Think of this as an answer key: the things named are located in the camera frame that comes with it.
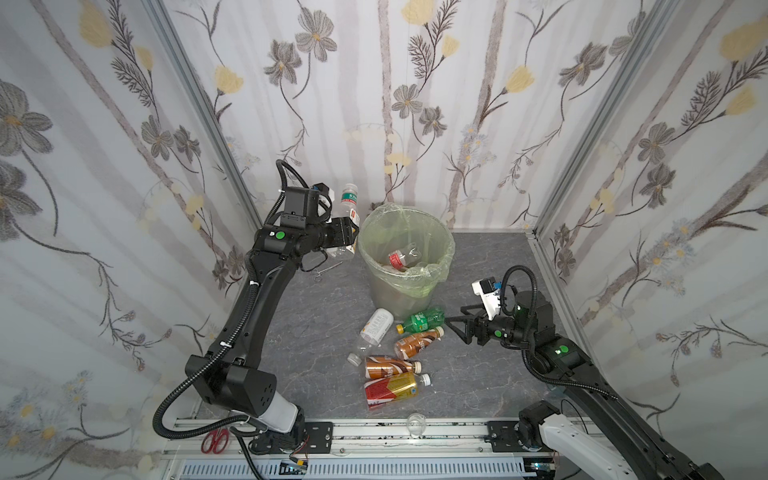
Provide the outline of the clear square bottle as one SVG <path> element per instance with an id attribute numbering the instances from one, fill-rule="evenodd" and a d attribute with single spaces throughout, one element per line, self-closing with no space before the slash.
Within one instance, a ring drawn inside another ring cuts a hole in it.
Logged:
<path id="1" fill-rule="evenodd" d="M 355 184 L 347 183 L 342 189 L 338 203 L 337 213 L 342 217 L 348 217 L 356 228 L 360 226 L 360 216 L 357 211 L 358 205 L 358 187 Z M 343 246 L 339 250 L 339 256 L 342 260 L 353 259 L 357 251 L 357 240 L 351 245 Z"/>

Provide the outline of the small red label bottle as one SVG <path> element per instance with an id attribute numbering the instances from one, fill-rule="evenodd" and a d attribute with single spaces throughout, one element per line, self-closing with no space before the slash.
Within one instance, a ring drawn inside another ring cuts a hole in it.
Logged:
<path id="1" fill-rule="evenodd" d="M 422 254 L 418 246 L 411 242 L 403 248 L 396 249 L 388 255 L 388 261 L 396 271 L 405 271 L 414 267 L 421 260 Z"/>

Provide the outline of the green soda bottle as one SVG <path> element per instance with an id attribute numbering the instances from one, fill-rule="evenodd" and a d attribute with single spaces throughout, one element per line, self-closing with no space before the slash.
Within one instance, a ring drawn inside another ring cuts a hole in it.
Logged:
<path id="1" fill-rule="evenodd" d="M 435 329 L 444 324 L 445 313 L 441 307 L 431 307 L 421 312 L 410 315 L 396 325 L 400 335 L 405 333 L 419 333 Z"/>

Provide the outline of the brown coffee bottle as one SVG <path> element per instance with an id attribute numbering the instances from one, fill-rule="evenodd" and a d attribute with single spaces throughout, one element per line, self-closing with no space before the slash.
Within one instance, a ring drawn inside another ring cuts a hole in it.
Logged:
<path id="1" fill-rule="evenodd" d="M 422 364 L 419 361 L 402 360 L 386 355 L 372 355 L 365 358 L 364 368 L 367 380 L 389 378 L 404 373 L 422 373 Z"/>
<path id="2" fill-rule="evenodd" d="M 444 328 L 438 326 L 403 337 L 394 344 L 395 355 L 400 360 L 412 359 L 435 341 L 440 340 L 444 334 Z"/>

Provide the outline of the white label bottle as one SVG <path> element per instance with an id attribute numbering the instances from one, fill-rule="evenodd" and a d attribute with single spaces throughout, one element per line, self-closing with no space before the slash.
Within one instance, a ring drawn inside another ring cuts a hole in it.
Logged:
<path id="1" fill-rule="evenodd" d="M 360 366 L 365 356 L 380 345 L 394 322 L 394 316 L 384 308 L 376 309 L 357 335 L 346 360 L 353 366 Z"/>

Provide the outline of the red yellow tea bottle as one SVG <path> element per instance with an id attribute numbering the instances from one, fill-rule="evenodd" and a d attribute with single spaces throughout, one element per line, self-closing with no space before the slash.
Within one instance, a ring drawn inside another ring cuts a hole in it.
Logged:
<path id="1" fill-rule="evenodd" d="M 387 378 L 370 380 L 364 385 L 367 406 L 370 409 L 416 397 L 421 387 L 430 386 L 429 374 L 407 372 Z"/>

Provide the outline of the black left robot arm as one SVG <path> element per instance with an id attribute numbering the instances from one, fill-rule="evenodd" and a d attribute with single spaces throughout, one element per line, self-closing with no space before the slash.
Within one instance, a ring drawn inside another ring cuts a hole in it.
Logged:
<path id="1" fill-rule="evenodd" d="M 284 160 L 276 168 L 279 195 L 244 257 L 246 282 L 230 316 L 209 349 L 189 357 L 185 379 L 153 415 L 152 428 L 164 439 L 185 440 L 220 429 L 243 435 L 249 426 L 254 440 L 266 440 L 268 449 L 296 451 L 306 441 L 302 409 L 278 393 L 274 374 L 260 368 L 264 342 L 291 280 L 306 269 L 305 256 L 353 245 L 360 228 L 350 217 L 333 216 L 326 185 L 309 185 Z M 231 416 L 190 430 L 165 426 L 165 414 L 189 389 Z"/>

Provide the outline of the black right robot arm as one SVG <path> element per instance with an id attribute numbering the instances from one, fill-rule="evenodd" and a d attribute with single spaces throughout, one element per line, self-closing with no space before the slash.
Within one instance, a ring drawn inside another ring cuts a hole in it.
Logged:
<path id="1" fill-rule="evenodd" d="M 594 479 L 719 479 L 709 463 L 696 463 L 656 432 L 609 385 L 594 361 L 574 341 L 560 335 L 554 308 L 540 293 L 533 271 L 510 267 L 501 280 L 472 285 L 480 303 L 461 307 L 446 326 L 465 344 L 490 341 L 517 351 L 537 380 L 563 389 L 606 442 L 572 425 L 547 401 L 518 415 L 514 437 L 529 451 L 553 450 Z"/>

